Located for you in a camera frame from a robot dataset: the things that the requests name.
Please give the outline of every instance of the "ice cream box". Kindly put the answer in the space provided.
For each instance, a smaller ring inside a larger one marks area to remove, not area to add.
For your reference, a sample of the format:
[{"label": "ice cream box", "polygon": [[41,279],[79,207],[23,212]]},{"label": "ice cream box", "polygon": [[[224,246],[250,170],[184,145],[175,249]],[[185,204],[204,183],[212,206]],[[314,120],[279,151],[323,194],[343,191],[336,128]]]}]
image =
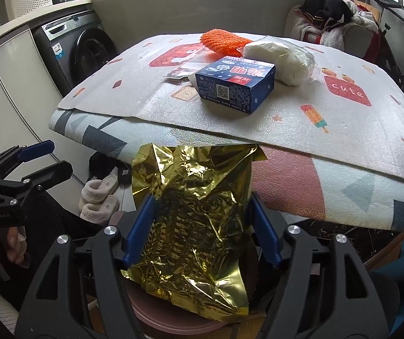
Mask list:
[{"label": "ice cream box", "polygon": [[198,71],[196,82],[201,98],[250,114],[274,89],[275,73],[273,64],[225,56]]}]

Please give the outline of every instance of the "slipper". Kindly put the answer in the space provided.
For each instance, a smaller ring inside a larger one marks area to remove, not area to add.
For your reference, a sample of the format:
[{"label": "slipper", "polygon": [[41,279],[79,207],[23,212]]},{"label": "slipper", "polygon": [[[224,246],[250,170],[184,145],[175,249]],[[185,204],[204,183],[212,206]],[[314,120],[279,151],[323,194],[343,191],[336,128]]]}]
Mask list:
[{"label": "slipper", "polygon": [[105,225],[118,209],[119,200],[114,195],[109,195],[102,203],[84,205],[80,216],[91,223]]},{"label": "slipper", "polygon": [[112,192],[119,185],[117,176],[114,174],[107,175],[101,180],[90,180],[86,183],[81,191],[81,200],[79,200],[79,208],[83,209],[84,204],[97,204],[102,202],[106,196]]}]

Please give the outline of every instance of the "silver screw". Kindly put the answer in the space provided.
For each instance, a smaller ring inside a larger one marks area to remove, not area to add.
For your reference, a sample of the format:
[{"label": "silver screw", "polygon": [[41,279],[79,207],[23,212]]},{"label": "silver screw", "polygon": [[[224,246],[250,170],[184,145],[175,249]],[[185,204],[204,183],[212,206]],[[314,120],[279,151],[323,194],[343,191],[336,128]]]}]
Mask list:
[{"label": "silver screw", "polygon": [[335,236],[335,239],[337,240],[337,242],[340,242],[341,244],[344,244],[346,243],[346,241],[348,241],[348,238],[344,234],[337,234]]},{"label": "silver screw", "polygon": [[57,241],[58,244],[66,244],[68,242],[68,236],[66,234],[61,234]]},{"label": "silver screw", "polygon": [[301,228],[299,228],[297,225],[289,225],[287,230],[288,230],[288,233],[291,233],[291,234],[301,233]]},{"label": "silver screw", "polygon": [[115,234],[117,232],[117,228],[114,225],[109,225],[105,228],[105,234],[108,236]]}]

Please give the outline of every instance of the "cabinet door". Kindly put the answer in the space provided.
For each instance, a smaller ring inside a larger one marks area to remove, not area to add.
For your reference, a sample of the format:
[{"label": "cabinet door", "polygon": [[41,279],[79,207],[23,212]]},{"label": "cabinet door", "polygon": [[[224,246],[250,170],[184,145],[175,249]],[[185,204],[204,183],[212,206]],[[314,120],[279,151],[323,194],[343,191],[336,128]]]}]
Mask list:
[{"label": "cabinet door", "polygon": [[[0,83],[0,153],[15,145],[32,145],[35,143],[37,143],[37,138],[23,122]],[[51,155],[34,159],[21,164],[7,179],[18,181],[22,177],[54,163],[56,161]],[[81,196],[81,189],[82,185],[72,177],[48,191],[65,209],[79,214],[77,205]]]},{"label": "cabinet door", "polygon": [[0,46],[0,79],[24,120],[40,140],[51,139],[54,155],[73,166],[82,182],[89,176],[94,150],[50,130],[49,120],[62,96],[56,89],[35,46],[30,30]]}]

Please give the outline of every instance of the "gray wall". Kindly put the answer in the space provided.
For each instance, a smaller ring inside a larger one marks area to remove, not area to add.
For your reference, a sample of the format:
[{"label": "gray wall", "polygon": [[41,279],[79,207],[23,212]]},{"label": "gray wall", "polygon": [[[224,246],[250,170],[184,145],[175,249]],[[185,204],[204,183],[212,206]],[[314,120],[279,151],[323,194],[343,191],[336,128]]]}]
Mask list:
[{"label": "gray wall", "polygon": [[289,10],[304,0],[92,0],[120,51],[158,34],[213,28],[282,36]]}]

